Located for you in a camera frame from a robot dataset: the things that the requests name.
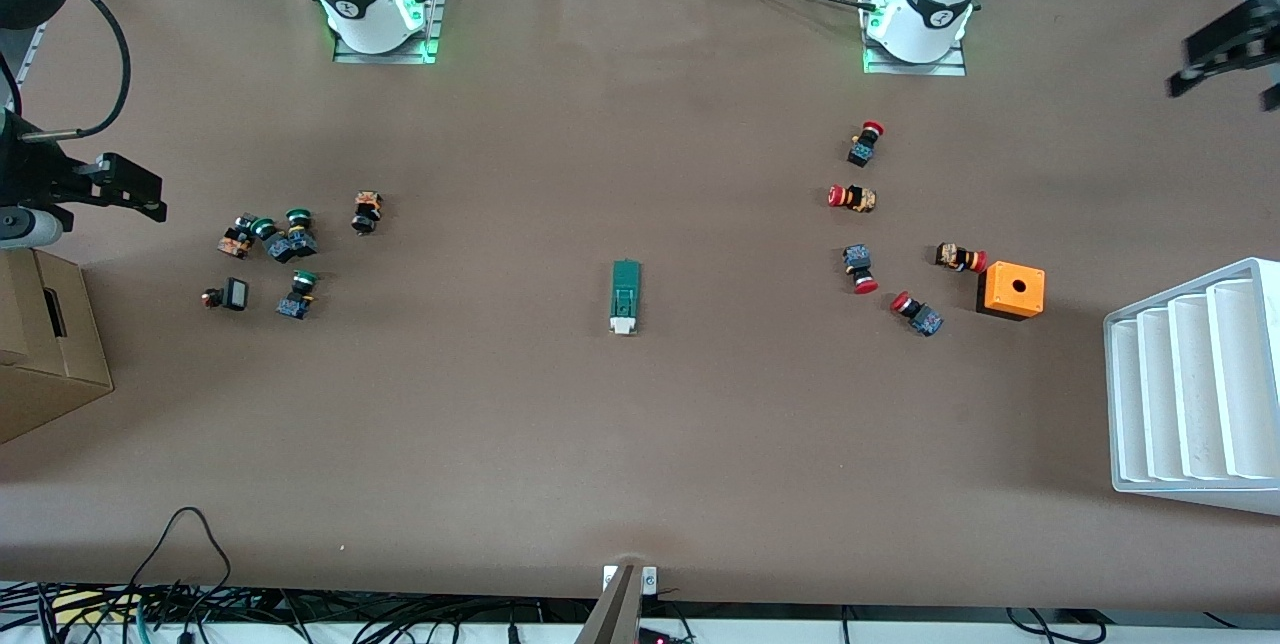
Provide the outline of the orange button enclosure box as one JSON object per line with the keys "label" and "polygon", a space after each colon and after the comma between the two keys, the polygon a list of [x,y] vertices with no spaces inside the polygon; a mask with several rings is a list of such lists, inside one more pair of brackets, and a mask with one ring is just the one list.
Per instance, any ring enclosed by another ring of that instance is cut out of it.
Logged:
{"label": "orange button enclosure box", "polygon": [[1046,271],[995,261],[978,278],[975,311],[997,319],[1025,321],[1044,312]]}

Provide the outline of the white stepped tray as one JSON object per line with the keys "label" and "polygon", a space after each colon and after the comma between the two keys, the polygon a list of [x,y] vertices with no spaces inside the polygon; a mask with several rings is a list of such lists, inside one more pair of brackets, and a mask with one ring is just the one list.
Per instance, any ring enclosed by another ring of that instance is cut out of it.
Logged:
{"label": "white stepped tray", "polygon": [[1280,517],[1280,261],[1108,312],[1114,490]]}

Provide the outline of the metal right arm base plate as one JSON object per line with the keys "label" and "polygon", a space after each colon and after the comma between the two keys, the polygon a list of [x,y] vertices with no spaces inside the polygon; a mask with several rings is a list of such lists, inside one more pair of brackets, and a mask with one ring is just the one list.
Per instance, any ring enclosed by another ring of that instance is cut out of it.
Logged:
{"label": "metal right arm base plate", "polygon": [[332,60],[362,65],[430,65],[436,61],[445,10],[445,0],[390,0],[398,23],[408,35],[387,52],[358,52],[335,37]]}

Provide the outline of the brown cardboard box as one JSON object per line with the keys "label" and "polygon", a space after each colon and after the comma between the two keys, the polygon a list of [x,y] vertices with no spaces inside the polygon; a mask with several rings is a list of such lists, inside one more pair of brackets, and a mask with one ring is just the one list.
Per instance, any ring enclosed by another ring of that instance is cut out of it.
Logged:
{"label": "brown cardboard box", "polygon": [[0,444],[114,390],[81,269],[0,251]]}

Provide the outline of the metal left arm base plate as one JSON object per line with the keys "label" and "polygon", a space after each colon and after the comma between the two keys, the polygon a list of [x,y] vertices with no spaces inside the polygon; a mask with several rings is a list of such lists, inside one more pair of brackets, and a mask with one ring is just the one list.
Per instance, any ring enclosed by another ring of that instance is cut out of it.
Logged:
{"label": "metal left arm base plate", "polygon": [[858,0],[867,74],[964,76],[965,24],[972,1]]}

